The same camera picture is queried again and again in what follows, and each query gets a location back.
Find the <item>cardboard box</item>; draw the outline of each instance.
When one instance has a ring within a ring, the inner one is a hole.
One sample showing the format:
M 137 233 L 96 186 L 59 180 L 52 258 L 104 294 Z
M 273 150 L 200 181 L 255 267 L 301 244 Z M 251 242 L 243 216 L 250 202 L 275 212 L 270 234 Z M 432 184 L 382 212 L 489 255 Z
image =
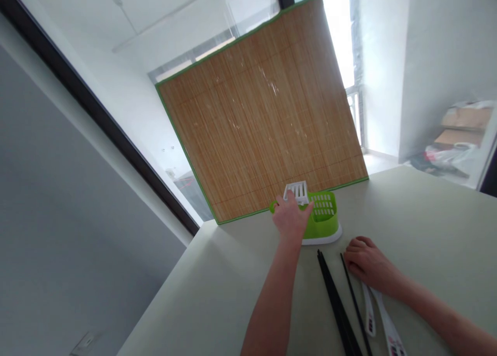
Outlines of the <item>cardboard box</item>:
M 479 147 L 482 139 L 483 132 L 446 129 L 438 136 L 435 143 L 442 149 L 449 150 L 457 143 L 470 143 L 478 145 Z
M 442 119 L 442 126 L 466 131 L 484 132 L 492 116 L 492 108 L 451 107 Z

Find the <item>plastic bag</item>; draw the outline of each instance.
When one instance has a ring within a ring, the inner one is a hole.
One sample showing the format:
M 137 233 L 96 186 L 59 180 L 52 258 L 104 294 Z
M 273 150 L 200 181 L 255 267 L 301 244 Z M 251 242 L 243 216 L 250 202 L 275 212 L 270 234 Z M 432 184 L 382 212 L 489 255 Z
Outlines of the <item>plastic bag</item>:
M 458 170 L 469 176 L 478 155 L 478 146 L 470 143 L 457 143 L 450 150 L 439 150 L 429 145 L 425 150 L 425 157 L 438 168 L 454 171 Z

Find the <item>hand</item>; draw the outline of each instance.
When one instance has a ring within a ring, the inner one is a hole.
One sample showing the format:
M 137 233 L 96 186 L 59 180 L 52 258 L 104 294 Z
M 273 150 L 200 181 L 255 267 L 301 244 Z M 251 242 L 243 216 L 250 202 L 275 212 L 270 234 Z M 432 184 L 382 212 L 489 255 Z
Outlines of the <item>hand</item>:
M 309 203 L 307 208 L 301 211 L 291 190 L 288 191 L 287 196 L 288 202 L 285 202 L 280 195 L 276 197 L 278 203 L 274 207 L 273 222 L 280 231 L 280 241 L 300 245 L 314 202 Z
M 367 237 L 351 240 L 343 257 L 351 273 L 388 296 L 397 298 L 411 284 Z

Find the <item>wall outlet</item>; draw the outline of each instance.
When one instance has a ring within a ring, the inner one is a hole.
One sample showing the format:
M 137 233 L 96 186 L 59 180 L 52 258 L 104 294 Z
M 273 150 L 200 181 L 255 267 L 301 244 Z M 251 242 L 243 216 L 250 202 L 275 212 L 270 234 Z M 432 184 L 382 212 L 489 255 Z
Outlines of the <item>wall outlet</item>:
M 74 347 L 69 356 L 87 356 L 100 337 L 101 333 L 87 332 Z

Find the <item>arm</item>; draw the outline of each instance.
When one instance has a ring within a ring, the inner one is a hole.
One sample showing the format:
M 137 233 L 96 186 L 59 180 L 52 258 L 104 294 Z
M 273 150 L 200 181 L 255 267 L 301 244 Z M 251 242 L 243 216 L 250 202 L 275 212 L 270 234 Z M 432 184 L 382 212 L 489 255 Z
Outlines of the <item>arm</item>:
M 365 284 L 417 312 L 456 354 L 497 354 L 496 339 L 404 276 L 369 238 L 353 239 L 344 258 L 348 269 Z
M 280 243 L 248 323 L 242 356 L 285 355 L 290 337 L 295 272 L 314 203 L 301 211 L 291 191 L 288 192 L 288 203 L 280 196 L 276 199 L 278 204 L 273 222 L 280 232 Z

